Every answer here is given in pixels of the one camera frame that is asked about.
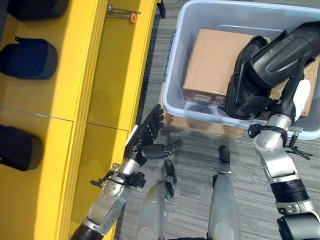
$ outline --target cardboard box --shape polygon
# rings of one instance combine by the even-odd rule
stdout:
[[[190,101],[213,103],[226,96],[238,54],[252,35],[199,29],[189,60],[183,91]]]
[[[162,84],[162,87],[161,87],[160,99],[162,96],[163,87],[164,87],[164,84]],[[167,113],[166,111],[164,111],[163,116],[164,116],[164,120],[162,121],[163,124],[170,127],[180,128],[180,129],[190,129],[192,131],[197,131],[202,133],[209,132],[213,134],[219,134],[219,135],[234,137],[234,138],[241,138],[244,131],[243,128],[240,128],[240,127],[228,126],[228,125],[223,125],[215,122],[201,121],[201,120],[191,119],[191,118],[186,118],[181,116],[174,116]]]

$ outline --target black cable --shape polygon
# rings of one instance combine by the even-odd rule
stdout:
[[[302,151],[302,150],[299,150],[298,147],[295,146],[297,139],[298,139],[297,135],[292,135],[289,145],[284,146],[284,148],[289,148],[289,149],[291,149],[291,151],[287,150],[286,152],[288,154],[299,155],[300,157],[302,157],[302,158],[304,158],[306,160],[311,160],[310,157],[312,157],[313,154],[307,153],[307,152]]]

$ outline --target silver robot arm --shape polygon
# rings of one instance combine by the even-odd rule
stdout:
[[[254,148],[275,196],[275,205],[278,212],[284,215],[277,220],[283,240],[320,239],[319,214],[288,154],[295,153],[305,159],[311,156],[294,147],[300,129],[291,127],[301,115],[310,91],[309,81],[302,80],[301,65],[290,77],[280,100],[271,107],[266,125],[251,125],[248,130],[249,136],[254,137]],[[294,131],[294,134],[290,144],[286,145],[288,130]]]
[[[154,144],[164,119],[161,106],[156,105],[144,122],[135,126],[130,134],[121,164],[98,181],[91,181],[101,188],[101,194],[90,207],[82,224],[70,240],[102,240],[117,221],[120,212],[131,195],[132,187],[143,188],[146,180],[139,169],[148,159],[166,158],[182,145],[181,140],[168,144]]]

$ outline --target bin handle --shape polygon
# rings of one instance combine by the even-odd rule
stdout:
[[[170,55],[171,55],[171,48],[174,42],[176,34],[172,34],[172,36],[170,37],[170,41],[168,43],[168,46],[166,48],[165,51],[165,56],[164,56],[164,62],[163,62],[163,68],[162,68],[162,82],[166,81],[167,78],[167,70],[168,70],[168,63],[169,63],[169,59],[170,59]]]

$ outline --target plastic storage bin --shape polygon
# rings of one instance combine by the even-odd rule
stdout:
[[[180,10],[176,34],[168,60],[165,85],[161,102],[164,109],[175,116],[221,123],[248,129],[254,123],[265,120],[241,120],[229,117],[224,109],[186,101],[182,91],[189,58],[199,29],[277,37],[283,30],[288,32],[302,23],[320,21],[320,11],[315,8],[279,4],[226,1],[191,0]],[[320,72],[309,115],[295,125],[303,127],[300,139],[320,137]]]

